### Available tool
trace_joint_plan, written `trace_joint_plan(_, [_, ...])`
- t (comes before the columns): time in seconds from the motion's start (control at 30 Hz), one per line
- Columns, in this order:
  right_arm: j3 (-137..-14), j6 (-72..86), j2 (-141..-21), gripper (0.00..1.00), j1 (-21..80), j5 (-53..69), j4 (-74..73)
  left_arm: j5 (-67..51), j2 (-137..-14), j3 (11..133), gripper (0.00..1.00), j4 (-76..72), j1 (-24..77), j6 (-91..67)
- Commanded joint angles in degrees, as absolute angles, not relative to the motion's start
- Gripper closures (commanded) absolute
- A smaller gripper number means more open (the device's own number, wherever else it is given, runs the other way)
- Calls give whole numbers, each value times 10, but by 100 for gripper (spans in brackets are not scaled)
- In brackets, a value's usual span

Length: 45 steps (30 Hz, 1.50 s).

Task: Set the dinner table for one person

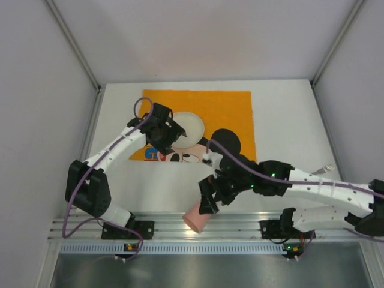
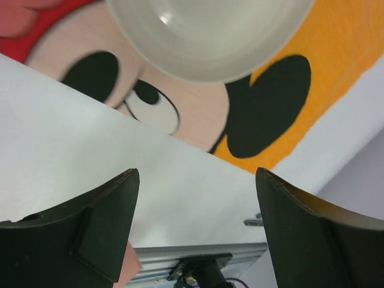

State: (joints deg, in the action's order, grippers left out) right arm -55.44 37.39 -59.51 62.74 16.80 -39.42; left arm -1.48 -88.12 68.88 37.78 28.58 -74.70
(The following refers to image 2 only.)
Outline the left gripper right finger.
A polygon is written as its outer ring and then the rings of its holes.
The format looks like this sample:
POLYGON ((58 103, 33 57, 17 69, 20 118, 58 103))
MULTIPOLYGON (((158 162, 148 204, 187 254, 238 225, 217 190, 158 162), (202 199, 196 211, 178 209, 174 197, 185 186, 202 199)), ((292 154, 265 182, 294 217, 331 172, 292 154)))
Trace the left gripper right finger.
POLYGON ((327 202, 262 167, 256 190, 278 287, 383 287, 383 220, 327 202))

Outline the orange Mickey Mouse placemat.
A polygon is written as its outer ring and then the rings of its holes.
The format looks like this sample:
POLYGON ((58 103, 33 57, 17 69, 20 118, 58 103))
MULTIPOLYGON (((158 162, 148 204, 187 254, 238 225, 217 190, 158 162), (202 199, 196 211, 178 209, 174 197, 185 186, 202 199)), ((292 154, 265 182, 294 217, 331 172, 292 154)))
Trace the orange Mickey Mouse placemat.
POLYGON ((277 55, 230 83, 162 73, 105 1, 2 1, 1 53, 253 172, 288 156, 383 55, 383 2, 317 1, 277 55))

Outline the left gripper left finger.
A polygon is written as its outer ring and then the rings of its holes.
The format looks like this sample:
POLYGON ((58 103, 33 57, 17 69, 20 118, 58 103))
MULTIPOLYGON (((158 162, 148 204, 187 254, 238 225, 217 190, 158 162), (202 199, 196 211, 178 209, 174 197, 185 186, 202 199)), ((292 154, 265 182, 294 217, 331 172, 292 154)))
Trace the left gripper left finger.
POLYGON ((20 221, 1 223, 2 287, 112 287, 139 193, 139 171, 20 221))

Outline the white round plate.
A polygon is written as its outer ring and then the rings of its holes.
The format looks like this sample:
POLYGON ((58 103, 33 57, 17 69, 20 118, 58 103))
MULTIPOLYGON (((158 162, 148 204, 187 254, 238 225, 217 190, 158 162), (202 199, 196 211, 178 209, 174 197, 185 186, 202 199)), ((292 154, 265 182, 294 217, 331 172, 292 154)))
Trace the white round plate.
POLYGON ((313 1, 108 1, 130 44, 154 67, 197 83, 242 78, 293 37, 313 1))

